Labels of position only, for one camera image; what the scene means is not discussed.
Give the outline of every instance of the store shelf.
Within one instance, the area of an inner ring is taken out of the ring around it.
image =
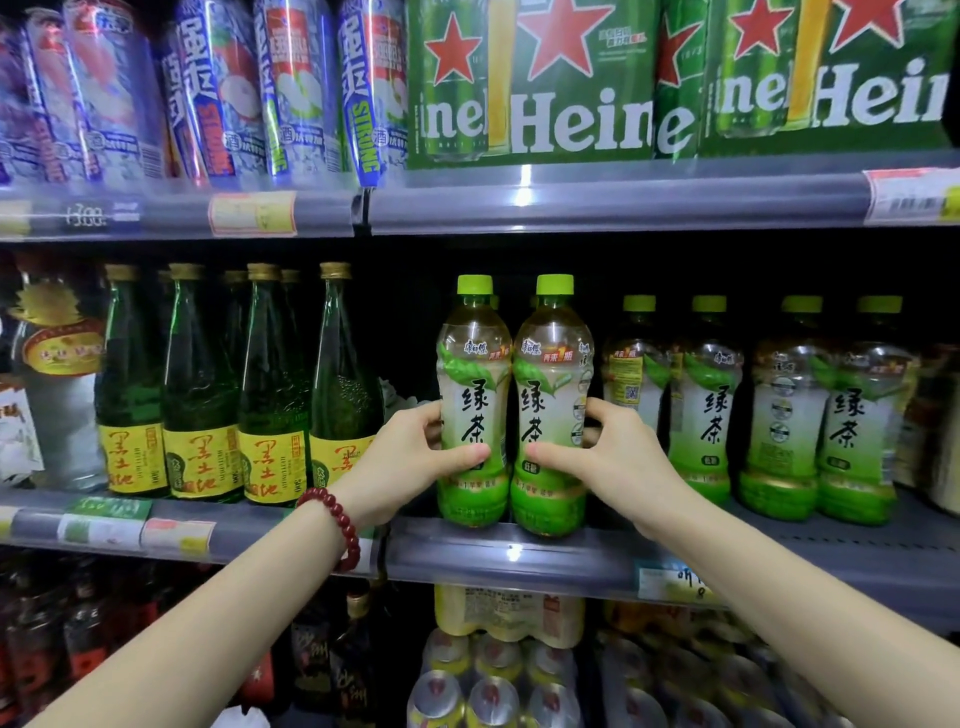
[[[864,224],[864,170],[956,167],[953,150],[471,167],[372,190],[372,234],[841,228]]]
[[[45,185],[0,190],[0,241],[344,237],[362,223],[349,175],[310,189],[244,192],[158,182],[142,194]]]
[[[960,522],[912,494],[902,494],[882,528],[730,510],[891,609],[930,628],[960,629]],[[639,567],[676,564],[633,530],[584,528],[553,541],[511,523],[471,530],[432,518],[394,519],[386,548],[391,579],[614,599],[637,598]]]
[[[111,553],[176,561],[226,564],[252,546],[289,513],[252,503],[202,503],[157,499],[133,541],[104,546],[59,538],[60,521],[84,494],[40,490],[0,491],[0,543],[32,548]],[[377,571],[381,539],[361,538],[360,564],[351,572]]]

